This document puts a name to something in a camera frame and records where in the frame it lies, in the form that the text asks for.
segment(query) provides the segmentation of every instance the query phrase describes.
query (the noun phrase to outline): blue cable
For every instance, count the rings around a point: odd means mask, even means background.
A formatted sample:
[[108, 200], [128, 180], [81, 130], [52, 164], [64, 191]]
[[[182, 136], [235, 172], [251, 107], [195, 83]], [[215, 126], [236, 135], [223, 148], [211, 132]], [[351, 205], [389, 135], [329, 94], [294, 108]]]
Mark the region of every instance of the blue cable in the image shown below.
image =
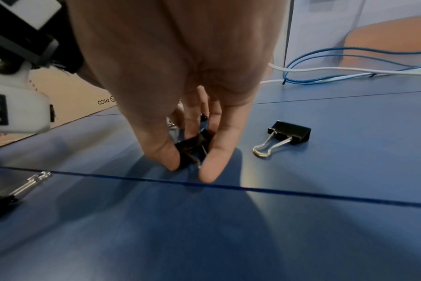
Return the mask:
[[[355, 56], [355, 57], [363, 57], [363, 58], [369, 58], [369, 59], [379, 60], [379, 61], [383, 61], [383, 62], [398, 64], [398, 65], [402, 65], [402, 66], [409, 66], [409, 65], [406, 65], [406, 64], [401, 64], [401, 63], [394, 62], [394, 61], [375, 58], [375, 57], [372, 57], [372, 56], [347, 55], [347, 54], [327, 54], [327, 55], [323, 55], [323, 56], [315, 56], [315, 57], [311, 57], [311, 58], [306, 58], [305, 60], [302, 60], [302, 61], [296, 63], [295, 65], [293, 65], [291, 67], [292, 64], [294, 64], [295, 62], [297, 62], [298, 60], [300, 60], [301, 58], [304, 58], [306, 56], [310, 56], [310, 55], [318, 54], [318, 53], [322, 53], [322, 52], [327, 52], [327, 51], [334, 51], [334, 50], [362, 50], [362, 51], [388, 54], [388, 55], [419, 55], [419, 54], [421, 54], [421, 51], [417, 51], [417, 52], [393, 52], [393, 51], [378, 50], [378, 49], [372, 49], [372, 48], [362, 48], [362, 47], [325, 48], [325, 49], [315, 50], [315, 51], [312, 51], [312, 52], [309, 52], [309, 53], [306, 53], [304, 55], [299, 56], [298, 58], [296, 58], [292, 62], [290, 62], [287, 65], [286, 68], [294, 68], [296, 65], [300, 64], [301, 62], [307, 61], [307, 60], [312, 59], [312, 58], [318, 58], [318, 57], [324, 57], [324, 56]], [[316, 82], [316, 81], [320, 81], [321, 79], [328, 79], [328, 78], [346, 76], [346, 75], [332, 75], [332, 76], [326, 76], [326, 77], [311, 79], [311, 80], [292, 80], [292, 79], [286, 78], [287, 74], [288, 74], [287, 72], [283, 73], [284, 83], [288, 81], [289, 83], [298, 84], [298, 85], [307, 85], [307, 84], [310, 84], [310, 83], [313, 83], [313, 82]], [[321, 82], [318, 82], [317, 84], [324, 84], [324, 83], [330, 83], [330, 82], [335, 82], [335, 81], [325, 81], [325, 82], [321, 81]]]

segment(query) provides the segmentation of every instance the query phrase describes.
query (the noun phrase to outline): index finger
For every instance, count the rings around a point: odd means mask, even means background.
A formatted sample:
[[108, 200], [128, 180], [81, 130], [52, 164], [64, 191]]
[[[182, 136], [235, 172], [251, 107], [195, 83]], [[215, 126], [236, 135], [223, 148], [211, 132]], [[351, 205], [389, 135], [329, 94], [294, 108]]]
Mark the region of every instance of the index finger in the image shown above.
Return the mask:
[[244, 102], [236, 105], [222, 104], [220, 126], [199, 172], [199, 178], [202, 182], [211, 183], [215, 181], [228, 164], [248, 120], [256, 90], [254, 89], [253, 93], [250, 94], [252, 97]]

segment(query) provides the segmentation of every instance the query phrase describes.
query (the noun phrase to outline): hand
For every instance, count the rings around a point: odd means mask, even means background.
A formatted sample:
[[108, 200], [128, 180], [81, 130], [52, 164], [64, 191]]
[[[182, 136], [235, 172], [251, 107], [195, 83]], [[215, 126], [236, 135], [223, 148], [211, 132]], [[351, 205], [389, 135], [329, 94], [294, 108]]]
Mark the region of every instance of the hand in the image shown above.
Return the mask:
[[246, 124], [280, 31], [285, 0], [68, 0], [87, 64], [117, 100], [144, 153], [169, 170], [180, 156], [166, 116], [179, 99], [185, 135], [198, 134], [209, 96], [215, 132], [199, 172], [213, 182]]

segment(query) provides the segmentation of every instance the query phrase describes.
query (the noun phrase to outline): cardboard box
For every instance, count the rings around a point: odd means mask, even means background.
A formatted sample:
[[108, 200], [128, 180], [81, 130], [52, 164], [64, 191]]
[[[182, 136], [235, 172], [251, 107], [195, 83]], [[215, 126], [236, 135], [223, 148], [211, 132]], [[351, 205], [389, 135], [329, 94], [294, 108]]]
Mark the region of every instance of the cardboard box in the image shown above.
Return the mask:
[[[52, 128], [116, 106], [108, 91], [57, 68], [32, 70], [29, 84], [31, 89], [50, 98], [56, 114]], [[0, 134], [0, 147], [32, 135]]]

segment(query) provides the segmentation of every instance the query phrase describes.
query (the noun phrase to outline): black clip body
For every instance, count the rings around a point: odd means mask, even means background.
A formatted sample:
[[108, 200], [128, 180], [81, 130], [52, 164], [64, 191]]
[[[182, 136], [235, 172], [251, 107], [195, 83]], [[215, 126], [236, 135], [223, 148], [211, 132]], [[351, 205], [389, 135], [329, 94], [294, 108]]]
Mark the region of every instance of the black clip body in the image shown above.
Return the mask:
[[213, 137], [214, 135], [210, 131], [203, 129], [196, 137], [175, 144], [180, 152], [180, 168], [184, 168], [192, 162], [197, 163], [198, 168], [200, 168], [201, 162], [193, 154], [198, 153], [200, 158], [206, 157]]
[[[271, 134], [269, 138], [260, 145], [254, 146], [252, 149], [253, 153], [259, 157], [268, 157], [274, 148], [277, 148], [283, 144], [301, 144], [309, 140], [311, 134], [311, 128], [290, 124], [286, 122], [277, 121], [274, 126], [267, 129], [268, 134]], [[269, 140], [274, 137], [279, 140], [278, 144], [273, 145], [267, 153], [259, 152], [258, 149], [263, 148]]]

